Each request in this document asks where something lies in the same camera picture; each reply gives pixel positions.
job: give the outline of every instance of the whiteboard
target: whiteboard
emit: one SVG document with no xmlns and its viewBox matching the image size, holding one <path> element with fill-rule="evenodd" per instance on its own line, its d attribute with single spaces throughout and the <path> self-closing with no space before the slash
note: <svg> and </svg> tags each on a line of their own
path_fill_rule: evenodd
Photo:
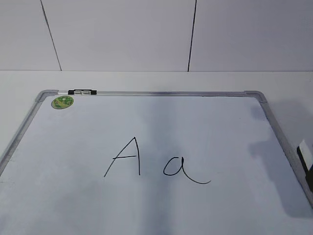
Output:
<svg viewBox="0 0 313 235">
<path fill-rule="evenodd" d="M 312 234 L 257 99 L 55 97 L 0 176 L 1 235 Z"/>
</svg>

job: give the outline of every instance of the whiteboard frame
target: whiteboard frame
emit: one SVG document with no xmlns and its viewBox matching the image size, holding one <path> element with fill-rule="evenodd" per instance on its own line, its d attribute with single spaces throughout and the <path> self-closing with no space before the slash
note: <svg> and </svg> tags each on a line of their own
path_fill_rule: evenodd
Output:
<svg viewBox="0 0 313 235">
<path fill-rule="evenodd" d="M 55 95 L 68 95 L 68 91 L 59 91 L 59 90 L 44 90 L 41 91 L 28 112 L 27 116 L 23 120 L 22 124 L 18 128 L 16 134 L 12 138 L 8 147 L 4 151 L 3 155 L 0 157 L 0 176 L 2 175 L 6 165 L 10 161 L 15 149 L 19 145 L 21 139 L 23 138 L 25 132 L 27 131 L 29 125 L 31 124 L 34 116 L 39 110 L 42 102 L 48 96 Z M 305 179 L 305 172 L 300 162 L 296 151 L 289 144 L 286 136 L 284 135 L 282 129 L 280 128 L 273 112 L 271 111 L 268 101 L 262 92 L 259 91 L 244 91 L 244 92 L 97 92 L 97 96 L 228 96 L 228 97 L 254 97 L 256 98 L 264 113 L 268 119 L 269 124 L 271 125 L 311 207 L 313 208 L 313 193 L 311 192 L 308 183 Z"/>
</svg>

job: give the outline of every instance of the whiteboard eraser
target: whiteboard eraser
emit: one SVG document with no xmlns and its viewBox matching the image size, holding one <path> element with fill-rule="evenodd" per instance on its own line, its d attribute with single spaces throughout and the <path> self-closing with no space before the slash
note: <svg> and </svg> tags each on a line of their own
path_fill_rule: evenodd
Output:
<svg viewBox="0 0 313 235">
<path fill-rule="evenodd" d="M 297 147 L 297 154 L 306 174 L 305 178 L 309 188 L 313 192 L 313 155 L 305 140 L 302 140 L 300 145 Z"/>
</svg>

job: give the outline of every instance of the round sticker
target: round sticker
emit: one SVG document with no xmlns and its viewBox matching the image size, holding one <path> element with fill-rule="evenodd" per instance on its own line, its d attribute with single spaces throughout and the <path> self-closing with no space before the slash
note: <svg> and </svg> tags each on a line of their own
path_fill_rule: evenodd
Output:
<svg viewBox="0 0 313 235">
<path fill-rule="evenodd" d="M 64 96 L 55 98 L 52 101 L 51 106 L 54 109 L 66 109 L 69 106 L 71 106 L 73 103 L 74 103 L 74 99 L 71 96 L 64 95 Z"/>
</svg>

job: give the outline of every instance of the white table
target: white table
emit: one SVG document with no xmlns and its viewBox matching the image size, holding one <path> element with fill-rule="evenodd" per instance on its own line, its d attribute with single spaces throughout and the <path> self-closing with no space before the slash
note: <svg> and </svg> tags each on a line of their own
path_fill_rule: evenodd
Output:
<svg viewBox="0 0 313 235">
<path fill-rule="evenodd" d="M 42 90 L 245 91 L 264 93 L 294 148 L 313 143 L 313 72 L 0 71 L 2 154 Z"/>
</svg>

